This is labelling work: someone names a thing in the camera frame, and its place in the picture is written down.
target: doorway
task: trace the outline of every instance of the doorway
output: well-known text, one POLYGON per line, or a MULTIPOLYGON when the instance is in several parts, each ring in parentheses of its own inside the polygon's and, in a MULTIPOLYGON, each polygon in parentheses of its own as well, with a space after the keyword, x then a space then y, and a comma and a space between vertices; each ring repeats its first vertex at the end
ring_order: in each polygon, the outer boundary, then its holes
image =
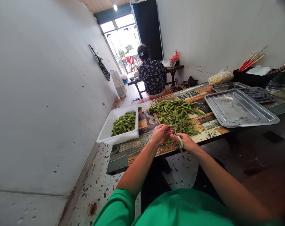
POLYGON ((121 72, 133 77, 142 64, 137 54, 140 40, 134 15, 129 14, 100 26, 121 72))

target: wooden table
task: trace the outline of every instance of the wooden table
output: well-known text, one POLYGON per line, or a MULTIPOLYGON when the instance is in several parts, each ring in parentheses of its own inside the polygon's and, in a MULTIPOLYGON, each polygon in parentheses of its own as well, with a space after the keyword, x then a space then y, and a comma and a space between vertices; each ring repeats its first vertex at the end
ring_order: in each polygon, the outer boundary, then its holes
MULTIPOLYGON (((211 85, 208 85, 206 82, 147 102, 144 102, 143 99, 138 101, 138 106, 142 107, 144 110, 143 113, 141 113, 141 110, 139 111, 139 138, 120 144, 119 151, 110 156, 107 174, 114 175, 125 171, 150 140, 154 127, 159 125, 157 114, 152 113, 149 115, 146 111, 151 103, 155 104, 162 100, 181 99, 185 99, 189 102, 198 102, 199 106, 202 107, 202 111, 206 113, 201 116, 190 115, 190 117, 192 117, 190 122, 193 122, 195 124, 195 129, 201 132, 201 134, 191 136, 198 145, 204 145, 223 138, 231 134, 231 131, 240 131, 241 128, 229 129, 222 127, 218 123, 216 117, 204 100, 204 96, 210 93, 215 93, 215 91, 211 88, 211 85)), ((276 115, 285 113, 285 92, 282 90, 278 92, 278 94, 273 94, 278 96, 279 99, 274 103, 266 104, 264 106, 269 108, 269 110, 276 115)), ((179 150, 175 150, 173 143, 170 142, 167 146, 161 145, 159 147, 156 157, 161 156, 165 158, 179 152, 179 150)))
MULTIPOLYGON (((167 73, 171 73, 171 75, 172 75, 172 81, 171 81, 171 82, 168 82, 168 83, 165 83, 165 84, 166 84, 166 85, 171 84, 172 87, 175 86, 175 73, 176 73, 177 70, 180 70, 180 69, 183 69, 183 68, 184 68, 184 65, 178 65, 178 66, 175 66, 175 67, 170 67, 170 68, 167 70, 167 73)), ((137 80, 134 80, 134 81, 129 81, 127 84, 128 84, 128 85, 133 85, 133 84, 134 84, 134 85, 136 86, 136 88, 137 88, 137 91, 138 91, 138 93, 139 93, 140 98, 143 99, 141 93, 145 92, 145 90, 140 91, 139 88, 138 88, 137 82, 141 82, 141 80, 140 80, 140 79, 137 79, 137 80)))

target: white wall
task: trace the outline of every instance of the white wall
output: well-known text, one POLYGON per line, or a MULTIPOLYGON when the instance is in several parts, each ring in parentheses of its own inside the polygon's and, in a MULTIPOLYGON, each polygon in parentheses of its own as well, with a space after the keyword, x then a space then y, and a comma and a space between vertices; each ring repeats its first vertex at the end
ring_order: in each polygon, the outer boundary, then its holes
POLYGON ((221 69, 238 69, 268 47, 260 65, 285 62, 285 5, 278 0, 157 0, 164 58, 179 51, 183 71, 205 82, 221 69))
POLYGON ((117 98, 88 43, 117 70, 78 0, 0 0, 0 225, 57 224, 117 98))

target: table leg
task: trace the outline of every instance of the table leg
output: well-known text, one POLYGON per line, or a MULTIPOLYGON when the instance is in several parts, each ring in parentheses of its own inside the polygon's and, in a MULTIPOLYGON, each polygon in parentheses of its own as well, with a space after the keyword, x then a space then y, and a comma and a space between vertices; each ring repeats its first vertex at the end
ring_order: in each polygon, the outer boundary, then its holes
POLYGON ((174 72, 171 72, 171 75, 172 75, 172 87, 173 86, 175 86, 175 73, 176 73, 176 71, 174 71, 174 72))
POLYGON ((138 89, 137 82, 135 82, 134 84, 135 84, 135 86, 136 86, 136 88, 137 88, 137 91, 138 91, 138 93, 139 93, 140 99, 143 99, 143 97, 142 97, 142 95, 141 95, 141 93, 140 93, 140 91, 139 91, 139 89, 138 89))

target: pile of green beans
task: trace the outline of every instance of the pile of green beans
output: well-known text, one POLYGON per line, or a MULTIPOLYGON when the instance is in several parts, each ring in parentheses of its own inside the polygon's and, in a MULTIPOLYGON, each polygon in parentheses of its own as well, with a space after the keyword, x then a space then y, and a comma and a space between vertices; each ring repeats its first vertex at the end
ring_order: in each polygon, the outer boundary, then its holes
POLYGON ((112 137, 135 129, 136 113, 126 113, 113 122, 112 137))
POLYGON ((158 116, 160 124, 174 124, 176 133, 197 135, 200 132, 195 130, 195 125, 192 122, 188 122, 190 120, 188 113, 204 115, 199 107, 193 106, 196 103, 190 103, 186 100, 163 100, 148 107, 147 111, 149 113, 158 112, 160 114, 158 116))

